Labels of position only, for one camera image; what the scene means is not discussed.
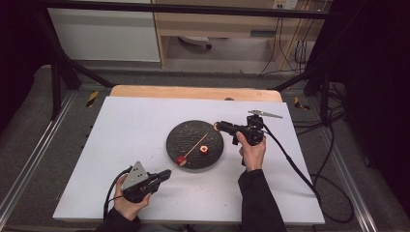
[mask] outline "wooden board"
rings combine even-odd
[[[280,93],[271,90],[224,89],[196,87],[164,87],[117,85],[112,88],[112,97],[164,98],[164,99],[200,99],[282,102]]]

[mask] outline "hand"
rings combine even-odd
[[[124,175],[118,179],[117,183],[115,184],[115,194],[114,197],[122,196],[123,191],[121,190],[121,186],[123,185],[124,181],[126,180],[127,175]],[[124,197],[119,197],[114,200],[114,208],[126,219],[134,220],[138,212],[149,205],[151,193],[148,193],[141,202],[139,203],[132,203],[128,201]]]
[[[245,166],[247,167],[247,172],[262,169],[263,157],[266,152],[266,137],[263,136],[262,141],[256,146],[250,146],[247,142],[247,139],[244,135],[237,131],[236,137],[241,143],[242,148],[239,150],[239,153],[244,158]]]

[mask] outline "black sleeve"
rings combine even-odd
[[[274,196],[261,169],[244,172],[238,180],[243,196],[243,232],[286,231]]]
[[[140,225],[140,220],[136,217],[130,221],[123,217],[117,210],[112,208],[104,222],[95,230],[97,232],[129,232],[136,231]]]

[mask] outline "black pole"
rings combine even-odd
[[[325,72],[322,77],[322,96],[320,101],[320,119],[322,119],[325,127],[330,124],[330,118],[328,116],[328,104],[329,104],[329,91],[330,91],[330,72]]]
[[[150,12],[150,13],[179,13],[201,15],[243,15],[266,17],[291,17],[328,19],[340,17],[344,14],[328,12],[291,11],[278,9],[255,9],[215,6],[172,5],[172,4],[143,4],[143,3],[117,3],[117,2],[91,2],[71,0],[37,0],[46,8],[119,11],[119,12]]]
[[[51,80],[52,80],[52,115],[51,120],[54,120],[61,110],[61,86],[60,72],[57,62],[51,64]]]
[[[315,68],[315,67],[312,67],[310,69],[306,69],[305,72],[300,73],[297,76],[295,76],[295,77],[281,83],[277,87],[269,88],[268,90],[275,90],[275,91],[281,92],[281,91],[289,88],[290,86],[298,83],[301,80],[310,79],[314,74],[316,74],[317,70],[318,69]]]
[[[66,53],[64,53],[64,56],[66,57],[69,64],[71,64],[73,66],[73,68],[75,68],[77,71],[79,71],[81,73],[84,73],[85,75],[92,78],[93,80],[99,82],[104,87],[112,88],[112,87],[116,86],[116,84],[113,84],[113,83],[109,82],[108,80],[105,80],[104,78],[100,77],[99,75],[89,71],[87,68],[85,68],[85,67],[81,66],[80,64],[76,63],[76,61],[73,60],[72,58],[70,58]]]
[[[31,6],[32,15],[37,21],[38,25],[44,32],[44,35],[47,37],[50,51],[52,52],[52,56],[55,58],[57,65],[59,66],[59,73],[61,77],[66,82],[66,85],[69,89],[78,89],[81,85],[78,77],[76,76],[75,72],[73,71],[72,67],[70,67],[67,62],[66,58],[64,57],[63,48],[60,45],[57,35],[51,29],[48,21],[45,18],[44,11],[45,8],[41,8],[39,6]]]

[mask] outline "silver bracket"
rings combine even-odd
[[[131,169],[127,179],[124,181],[121,189],[128,189],[148,179],[148,174],[145,171],[140,161],[137,161]]]
[[[283,118],[282,116],[272,114],[272,113],[263,112],[263,111],[256,110],[256,109],[249,110],[248,113],[257,114],[257,115],[260,115],[260,116],[273,117],[273,118]]]

